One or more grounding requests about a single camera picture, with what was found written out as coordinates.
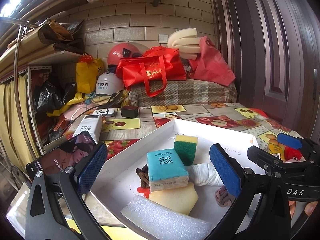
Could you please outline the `person's right hand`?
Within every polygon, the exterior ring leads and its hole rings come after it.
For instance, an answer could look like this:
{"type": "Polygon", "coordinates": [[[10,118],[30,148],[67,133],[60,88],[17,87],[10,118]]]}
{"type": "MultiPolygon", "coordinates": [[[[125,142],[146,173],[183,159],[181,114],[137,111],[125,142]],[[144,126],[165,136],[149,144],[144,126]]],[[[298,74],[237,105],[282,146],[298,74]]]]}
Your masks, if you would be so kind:
{"type": "Polygon", "coordinates": [[[289,200],[289,208],[290,208],[290,217],[291,219],[298,217],[301,213],[305,213],[308,217],[311,216],[313,211],[315,210],[318,202],[310,202],[306,205],[300,202],[295,202],[289,200]]]}

